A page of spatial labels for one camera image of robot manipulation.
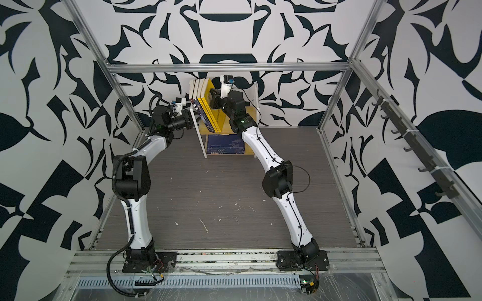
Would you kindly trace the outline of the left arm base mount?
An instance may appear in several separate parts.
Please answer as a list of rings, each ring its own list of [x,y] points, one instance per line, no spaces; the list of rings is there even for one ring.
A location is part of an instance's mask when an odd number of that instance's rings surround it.
[[[167,272],[176,266],[177,255],[177,252],[130,252],[126,254],[122,273]]]

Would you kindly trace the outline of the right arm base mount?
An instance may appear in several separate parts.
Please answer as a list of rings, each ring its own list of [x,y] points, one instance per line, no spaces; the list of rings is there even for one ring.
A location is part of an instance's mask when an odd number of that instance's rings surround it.
[[[308,269],[315,272],[327,271],[330,265],[326,251],[319,250],[314,255],[302,255],[295,251],[278,251],[276,267],[281,271],[302,271]]]

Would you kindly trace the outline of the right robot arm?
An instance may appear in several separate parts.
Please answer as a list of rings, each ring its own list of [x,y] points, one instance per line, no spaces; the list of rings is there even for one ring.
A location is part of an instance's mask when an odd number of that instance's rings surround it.
[[[296,192],[292,186],[294,165],[278,156],[263,137],[259,124],[247,113],[241,91],[231,90],[228,94],[223,94],[220,89],[211,89],[210,96],[210,106],[226,114],[232,131],[253,150],[262,164],[265,170],[262,188],[281,211],[291,237],[295,262],[307,265],[316,258],[320,248],[303,221],[295,201]]]

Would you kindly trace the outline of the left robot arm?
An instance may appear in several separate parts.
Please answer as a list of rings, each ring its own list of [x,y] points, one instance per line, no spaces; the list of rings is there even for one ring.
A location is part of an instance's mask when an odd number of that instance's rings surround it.
[[[157,260],[146,205],[151,189],[149,163],[171,145],[174,132],[192,129],[195,121],[189,109],[177,113],[172,106],[159,105],[151,111],[146,140],[114,159],[112,190],[126,216],[129,238],[123,251],[129,264],[152,265]]]

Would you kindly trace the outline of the purple book with old man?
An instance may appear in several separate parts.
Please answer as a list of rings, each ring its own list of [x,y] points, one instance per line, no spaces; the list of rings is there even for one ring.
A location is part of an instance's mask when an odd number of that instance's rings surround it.
[[[209,119],[208,119],[208,116],[207,114],[204,112],[204,109],[200,103],[200,101],[198,100],[198,91],[197,91],[197,96],[195,97],[195,99],[192,101],[193,103],[193,106],[196,108],[200,118],[202,119],[203,123],[205,124],[207,130],[210,132],[210,133],[215,133],[214,131],[214,128],[212,127]]]

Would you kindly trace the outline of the yellow book with figure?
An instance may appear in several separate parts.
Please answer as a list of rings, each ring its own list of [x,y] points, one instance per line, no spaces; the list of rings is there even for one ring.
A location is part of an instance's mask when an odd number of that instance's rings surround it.
[[[220,127],[215,119],[213,110],[210,108],[210,105],[208,103],[209,101],[209,92],[207,91],[208,88],[208,79],[199,79],[198,80],[198,91],[197,91],[197,99],[202,106],[202,109],[205,113],[205,115],[208,118],[209,124],[211,128],[213,129],[214,133],[221,133]]]

